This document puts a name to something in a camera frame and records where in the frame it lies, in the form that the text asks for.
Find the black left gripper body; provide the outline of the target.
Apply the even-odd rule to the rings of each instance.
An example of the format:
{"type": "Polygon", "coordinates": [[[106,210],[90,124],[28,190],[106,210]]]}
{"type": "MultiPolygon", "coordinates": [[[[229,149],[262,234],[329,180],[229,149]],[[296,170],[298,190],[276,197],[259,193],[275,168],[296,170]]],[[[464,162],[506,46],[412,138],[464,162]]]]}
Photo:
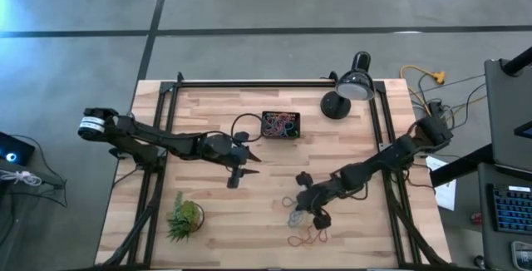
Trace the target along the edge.
{"type": "Polygon", "coordinates": [[[238,188],[240,180],[249,172],[243,167],[249,158],[249,148],[245,145],[248,139],[249,133],[246,131],[239,131],[232,136],[224,137],[224,155],[226,156],[224,165],[230,173],[227,181],[228,188],[238,188]]]}

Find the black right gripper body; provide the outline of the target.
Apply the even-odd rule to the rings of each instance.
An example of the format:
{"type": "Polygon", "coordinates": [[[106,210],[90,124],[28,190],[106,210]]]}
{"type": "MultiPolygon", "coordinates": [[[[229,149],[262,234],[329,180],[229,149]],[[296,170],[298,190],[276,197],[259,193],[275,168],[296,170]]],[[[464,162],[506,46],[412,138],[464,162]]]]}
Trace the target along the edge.
{"type": "Polygon", "coordinates": [[[296,195],[296,201],[305,201],[305,209],[313,214],[313,225],[316,229],[327,229],[331,226],[330,214],[323,208],[328,202],[336,199],[343,192],[340,179],[333,175],[329,180],[314,184],[312,176],[307,172],[301,172],[296,176],[298,185],[305,190],[296,195]]]}

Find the rubber bands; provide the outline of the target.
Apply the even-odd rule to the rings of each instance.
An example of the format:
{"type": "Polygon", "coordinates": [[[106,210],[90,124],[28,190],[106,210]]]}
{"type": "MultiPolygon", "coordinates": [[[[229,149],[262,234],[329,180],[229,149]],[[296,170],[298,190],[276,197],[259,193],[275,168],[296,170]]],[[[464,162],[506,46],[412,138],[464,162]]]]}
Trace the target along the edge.
{"type": "Polygon", "coordinates": [[[264,135],[270,137],[280,137],[286,135],[285,122],[274,121],[265,126],[264,135]]]}
{"type": "Polygon", "coordinates": [[[285,122],[286,135],[287,135],[287,130],[290,130],[291,128],[294,127],[294,123],[292,122],[291,117],[286,114],[281,114],[278,116],[268,116],[268,118],[266,119],[266,125],[269,123],[273,123],[274,121],[285,122]]]}

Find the black slotted plastic bin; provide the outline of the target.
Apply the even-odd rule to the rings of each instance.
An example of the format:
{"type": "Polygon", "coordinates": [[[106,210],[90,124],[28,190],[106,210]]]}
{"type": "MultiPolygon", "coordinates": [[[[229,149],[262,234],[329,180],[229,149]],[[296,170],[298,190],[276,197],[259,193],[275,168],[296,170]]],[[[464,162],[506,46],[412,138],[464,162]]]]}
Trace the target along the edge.
{"type": "Polygon", "coordinates": [[[298,112],[284,112],[284,111],[263,111],[262,112],[262,120],[261,120],[261,134],[265,138],[271,138],[271,139],[297,139],[289,137],[288,134],[286,136],[280,136],[280,137],[270,137],[264,135],[264,129],[266,126],[266,119],[268,116],[278,116],[281,114],[286,114],[291,117],[292,122],[294,123],[294,127],[297,127],[299,129],[299,134],[301,135],[301,115],[298,112]]]}

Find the potted green succulent plant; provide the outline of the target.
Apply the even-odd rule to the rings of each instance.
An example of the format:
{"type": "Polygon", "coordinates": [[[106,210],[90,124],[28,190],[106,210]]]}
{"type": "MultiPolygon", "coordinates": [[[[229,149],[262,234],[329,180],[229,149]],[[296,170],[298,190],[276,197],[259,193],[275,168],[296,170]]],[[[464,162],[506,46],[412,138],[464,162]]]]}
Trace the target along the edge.
{"type": "Polygon", "coordinates": [[[168,238],[175,242],[188,240],[191,234],[201,229],[203,223],[203,208],[192,200],[185,200],[184,193],[179,191],[175,197],[172,213],[167,219],[168,238]]]}

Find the white paper sheet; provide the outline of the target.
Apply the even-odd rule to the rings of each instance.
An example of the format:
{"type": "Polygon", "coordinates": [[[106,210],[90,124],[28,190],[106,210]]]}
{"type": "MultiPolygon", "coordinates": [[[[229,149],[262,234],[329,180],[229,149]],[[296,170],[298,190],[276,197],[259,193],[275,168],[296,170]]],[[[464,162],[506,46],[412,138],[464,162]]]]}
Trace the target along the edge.
{"type": "MultiPolygon", "coordinates": [[[[432,171],[436,171],[437,169],[447,165],[447,163],[435,157],[427,156],[426,165],[432,171]]],[[[447,182],[443,185],[436,186],[435,190],[437,205],[443,209],[454,211],[456,201],[456,180],[447,182]]]]}

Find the black beam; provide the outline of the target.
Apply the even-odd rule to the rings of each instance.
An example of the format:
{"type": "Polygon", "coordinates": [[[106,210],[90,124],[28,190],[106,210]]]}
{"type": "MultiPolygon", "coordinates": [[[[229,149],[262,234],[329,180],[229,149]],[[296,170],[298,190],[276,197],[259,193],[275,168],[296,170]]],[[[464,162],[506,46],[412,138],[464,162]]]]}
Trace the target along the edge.
{"type": "Polygon", "coordinates": [[[468,155],[459,156],[453,162],[431,171],[431,183],[437,187],[451,182],[477,170],[480,163],[494,163],[492,144],[485,145],[468,155]]]}

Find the black power adapter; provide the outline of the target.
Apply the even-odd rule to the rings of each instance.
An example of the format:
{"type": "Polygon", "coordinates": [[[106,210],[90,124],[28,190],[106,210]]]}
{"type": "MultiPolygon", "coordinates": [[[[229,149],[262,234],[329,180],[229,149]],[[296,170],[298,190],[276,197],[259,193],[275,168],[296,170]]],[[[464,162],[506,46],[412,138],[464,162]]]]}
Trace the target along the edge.
{"type": "Polygon", "coordinates": [[[438,118],[440,118],[445,112],[445,109],[444,109],[441,101],[430,101],[427,104],[427,107],[428,107],[429,112],[431,113],[431,115],[435,116],[435,117],[438,117],[438,118]]]}

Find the grey desk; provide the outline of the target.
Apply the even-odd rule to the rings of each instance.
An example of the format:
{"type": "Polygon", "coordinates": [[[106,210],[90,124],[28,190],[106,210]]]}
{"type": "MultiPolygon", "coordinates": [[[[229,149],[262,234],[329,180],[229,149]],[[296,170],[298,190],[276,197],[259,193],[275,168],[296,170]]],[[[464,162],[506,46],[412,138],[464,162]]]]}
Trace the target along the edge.
{"type": "Polygon", "coordinates": [[[518,264],[513,260],[510,247],[514,241],[532,244],[532,235],[495,231],[490,200],[492,185],[532,186],[532,172],[480,164],[478,176],[485,266],[495,271],[532,271],[532,264],[518,264]]]}

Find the backlit black keyboard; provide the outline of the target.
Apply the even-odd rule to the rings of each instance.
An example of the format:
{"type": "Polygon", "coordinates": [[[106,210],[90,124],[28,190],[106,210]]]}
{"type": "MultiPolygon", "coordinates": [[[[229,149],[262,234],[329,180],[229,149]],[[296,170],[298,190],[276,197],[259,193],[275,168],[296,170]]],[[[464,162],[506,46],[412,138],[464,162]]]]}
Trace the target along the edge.
{"type": "Polygon", "coordinates": [[[490,200],[495,231],[532,235],[532,186],[492,185],[490,200]]]}

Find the grey side table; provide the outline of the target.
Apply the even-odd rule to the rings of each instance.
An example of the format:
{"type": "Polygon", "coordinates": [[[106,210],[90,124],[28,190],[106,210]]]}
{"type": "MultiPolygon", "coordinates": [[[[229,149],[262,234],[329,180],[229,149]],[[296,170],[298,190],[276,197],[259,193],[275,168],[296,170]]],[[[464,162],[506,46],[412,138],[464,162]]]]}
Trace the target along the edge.
{"type": "Polygon", "coordinates": [[[532,171],[532,139],[514,134],[532,121],[532,67],[517,77],[506,75],[495,60],[485,61],[484,68],[494,161],[532,171]]]}

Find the white device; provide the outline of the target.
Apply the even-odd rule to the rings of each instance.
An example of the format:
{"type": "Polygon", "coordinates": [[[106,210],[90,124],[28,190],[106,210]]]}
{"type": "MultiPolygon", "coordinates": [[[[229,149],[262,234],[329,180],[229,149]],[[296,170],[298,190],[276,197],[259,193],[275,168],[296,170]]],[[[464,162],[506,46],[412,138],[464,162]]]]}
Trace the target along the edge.
{"type": "Polygon", "coordinates": [[[511,243],[513,260],[518,264],[532,264],[532,244],[521,241],[511,243]]]}

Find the dark tablet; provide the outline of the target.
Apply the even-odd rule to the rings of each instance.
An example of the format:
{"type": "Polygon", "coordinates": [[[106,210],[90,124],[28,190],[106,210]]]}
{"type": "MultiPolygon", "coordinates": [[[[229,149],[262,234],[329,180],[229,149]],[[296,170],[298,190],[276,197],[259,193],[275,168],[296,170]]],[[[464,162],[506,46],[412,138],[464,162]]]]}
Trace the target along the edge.
{"type": "Polygon", "coordinates": [[[514,134],[516,136],[532,139],[532,121],[516,127],[514,129],[514,134]]]}

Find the black aluminium table frame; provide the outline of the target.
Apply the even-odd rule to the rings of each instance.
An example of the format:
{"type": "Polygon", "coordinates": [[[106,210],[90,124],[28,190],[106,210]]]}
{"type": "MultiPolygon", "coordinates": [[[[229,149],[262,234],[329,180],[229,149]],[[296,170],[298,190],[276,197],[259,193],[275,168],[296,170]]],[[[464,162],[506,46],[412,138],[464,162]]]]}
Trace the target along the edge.
{"type": "Polygon", "coordinates": [[[355,199],[334,200],[328,241],[292,247],[300,236],[287,225],[289,207],[282,198],[298,193],[295,177],[306,171],[317,182],[336,169],[363,161],[377,152],[370,107],[355,101],[349,115],[330,120],[319,107],[333,89],[326,80],[184,81],[177,92],[164,95],[175,108],[176,132],[211,130],[259,132],[263,111],[296,111],[302,136],[297,140],[258,139],[251,151],[261,159],[249,162],[258,174],[245,176],[235,190],[227,188],[228,171],[203,161],[170,157],[152,255],[138,254],[153,269],[347,269],[394,268],[397,256],[384,183],[375,174],[369,188],[355,199]],[[188,240],[168,238],[167,219],[179,191],[204,210],[204,223],[188,240]]]}

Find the black post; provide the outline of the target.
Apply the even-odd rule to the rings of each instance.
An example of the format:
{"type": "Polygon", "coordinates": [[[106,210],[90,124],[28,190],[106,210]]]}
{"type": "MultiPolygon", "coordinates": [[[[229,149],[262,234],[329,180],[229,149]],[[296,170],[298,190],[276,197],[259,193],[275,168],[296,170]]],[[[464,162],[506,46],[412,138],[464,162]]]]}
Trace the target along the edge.
{"type": "Polygon", "coordinates": [[[520,76],[522,70],[530,64],[532,64],[532,46],[511,60],[500,59],[501,69],[508,76],[520,76]]]}

